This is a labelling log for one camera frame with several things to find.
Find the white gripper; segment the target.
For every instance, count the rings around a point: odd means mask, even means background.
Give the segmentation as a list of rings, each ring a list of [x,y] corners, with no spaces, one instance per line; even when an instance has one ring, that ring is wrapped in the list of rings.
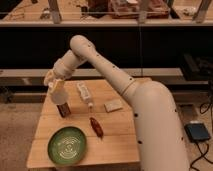
[[[53,70],[49,70],[43,81],[45,86],[48,86],[52,90],[60,89],[64,86],[65,81],[63,79],[57,78]]]

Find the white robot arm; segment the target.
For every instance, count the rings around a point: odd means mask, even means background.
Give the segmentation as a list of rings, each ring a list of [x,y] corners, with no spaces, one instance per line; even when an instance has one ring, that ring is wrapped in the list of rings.
[[[189,171],[182,125],[169,89],[157,81],[138,82],[98,53],[86,37],[71,38],[70,49],[47,72],[44,84],[54,90],[58,80],[71,78],[85,62],[132,107],[141,171]]]

